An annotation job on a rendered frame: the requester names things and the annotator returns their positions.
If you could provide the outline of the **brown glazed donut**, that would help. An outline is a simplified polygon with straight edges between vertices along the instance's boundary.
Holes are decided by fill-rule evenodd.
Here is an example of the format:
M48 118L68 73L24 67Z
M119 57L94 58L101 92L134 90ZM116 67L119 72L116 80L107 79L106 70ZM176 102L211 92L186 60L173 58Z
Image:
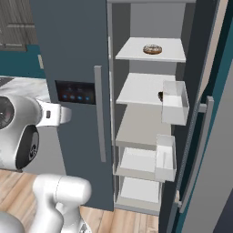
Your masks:
M157 45L146 45L143 47L143 52L149 55L158 55L162 52L162 47Z

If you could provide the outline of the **open dark grey fridge door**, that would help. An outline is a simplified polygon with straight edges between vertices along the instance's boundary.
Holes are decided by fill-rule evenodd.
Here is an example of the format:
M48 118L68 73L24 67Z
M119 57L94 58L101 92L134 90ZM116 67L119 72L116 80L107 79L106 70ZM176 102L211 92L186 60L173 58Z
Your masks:
M163 189L158 233L233 233L233 0L197 0L186 67L180 70L190 104L187 125L175 128L177 174ZM197 151L207 96L214 98L198 175L179 212Z

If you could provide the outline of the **large clear door bin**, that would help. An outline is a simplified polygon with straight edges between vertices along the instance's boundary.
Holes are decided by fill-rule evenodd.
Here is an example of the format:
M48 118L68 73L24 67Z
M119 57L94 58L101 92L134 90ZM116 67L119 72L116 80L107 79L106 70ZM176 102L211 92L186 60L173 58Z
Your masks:
M163 84L162 122L184 126L189 103L184 81L165 81Z

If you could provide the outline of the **grey base cabinet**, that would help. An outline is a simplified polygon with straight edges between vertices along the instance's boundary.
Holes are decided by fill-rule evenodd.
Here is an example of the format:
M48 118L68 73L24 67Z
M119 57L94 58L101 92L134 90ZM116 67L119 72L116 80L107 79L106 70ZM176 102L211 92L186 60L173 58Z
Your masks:
M39 127L39 149L33 161L24 169L31 174L66 173L58 134L55 127Z

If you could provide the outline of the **dark grey fridge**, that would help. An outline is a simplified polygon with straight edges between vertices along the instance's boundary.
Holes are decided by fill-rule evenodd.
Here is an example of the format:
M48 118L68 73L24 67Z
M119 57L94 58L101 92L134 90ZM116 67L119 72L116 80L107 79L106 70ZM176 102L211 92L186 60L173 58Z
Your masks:
M117 98L129 73L171 75L176 78L175 81L184 81L184 76L180 73L180 70L186 67L189 41L182 36L190 35L192 29L192 21L185 19L185 11L187 6L194 4L196 1L107 0L111 130L114 149L114 200L116 208L121 208L116 205L116 202L120 189L119 181L123 177L115 174L116 165L118 164L118 150L120 148L116 145L117 132L127 106L145 105L118 104ZM116 55L130 37L179 38L182 42L186 62L116 59ZM175 137L176 127L184 126L171 125L171 136Z

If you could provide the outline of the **closed dark grey fridge door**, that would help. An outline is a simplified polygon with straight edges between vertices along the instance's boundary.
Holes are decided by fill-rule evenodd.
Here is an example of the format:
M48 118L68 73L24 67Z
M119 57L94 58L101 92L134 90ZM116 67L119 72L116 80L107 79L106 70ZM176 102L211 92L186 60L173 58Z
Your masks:
M72 110L58 128L66 173L87 179L91 208L112 211L114 188L106 0L29 0L50 99ZM102 66L106 162L100 157L94 66Z

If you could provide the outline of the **white fridge shelf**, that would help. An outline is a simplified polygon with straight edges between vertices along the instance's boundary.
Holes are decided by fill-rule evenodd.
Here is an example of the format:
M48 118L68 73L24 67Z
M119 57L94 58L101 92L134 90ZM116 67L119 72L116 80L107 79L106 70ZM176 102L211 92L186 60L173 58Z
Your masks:
M143 52L146 45L158 45L162 52L148 55ZM186 56L179 38L130 37L116 55L116 59L136 61L159 61L185 63Z
M158 93L163 91L163 83L175 80L171 75L129 73L116 102L161 106Z

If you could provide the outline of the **white fridge drawer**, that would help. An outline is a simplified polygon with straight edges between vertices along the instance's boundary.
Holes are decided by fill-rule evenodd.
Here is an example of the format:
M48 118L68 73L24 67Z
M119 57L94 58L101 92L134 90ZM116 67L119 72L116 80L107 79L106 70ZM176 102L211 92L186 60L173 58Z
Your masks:
M156 151L132 147L120 147L115 174L164 183L156 174Z
M156 181L132 177L120 178L116 205L131 211L159 215L162 184Z

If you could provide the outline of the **beige fridge shelf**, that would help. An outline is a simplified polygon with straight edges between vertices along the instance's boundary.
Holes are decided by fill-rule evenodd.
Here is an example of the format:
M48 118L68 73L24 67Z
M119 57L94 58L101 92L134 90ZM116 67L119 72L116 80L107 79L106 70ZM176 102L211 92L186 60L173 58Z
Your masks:
M155 150L158 135L171 135L171 125L162 122L161 112L161 106L127 106L117 132L116 145Z

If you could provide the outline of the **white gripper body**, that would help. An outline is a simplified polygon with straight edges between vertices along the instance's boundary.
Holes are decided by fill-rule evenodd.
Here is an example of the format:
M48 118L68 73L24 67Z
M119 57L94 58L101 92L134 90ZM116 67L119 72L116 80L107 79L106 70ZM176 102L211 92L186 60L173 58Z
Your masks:
M59 123L60 124L68 123L71 120L71 117L72 117L72 110L68 107L61 106Z

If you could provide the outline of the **window with grey blinds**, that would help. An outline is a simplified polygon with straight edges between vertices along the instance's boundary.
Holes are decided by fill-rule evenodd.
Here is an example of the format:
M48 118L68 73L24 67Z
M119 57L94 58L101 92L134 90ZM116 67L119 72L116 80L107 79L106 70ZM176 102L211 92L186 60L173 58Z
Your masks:
M26 51L36 44L29 0L0 0L0 51Z

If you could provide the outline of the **small clear door bin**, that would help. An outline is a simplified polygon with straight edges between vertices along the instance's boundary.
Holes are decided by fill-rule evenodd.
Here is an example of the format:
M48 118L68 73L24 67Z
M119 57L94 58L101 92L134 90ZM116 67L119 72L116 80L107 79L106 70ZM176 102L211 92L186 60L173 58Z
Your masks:
M155 179L175 181L177 173L176 140L174 136L158 135Z

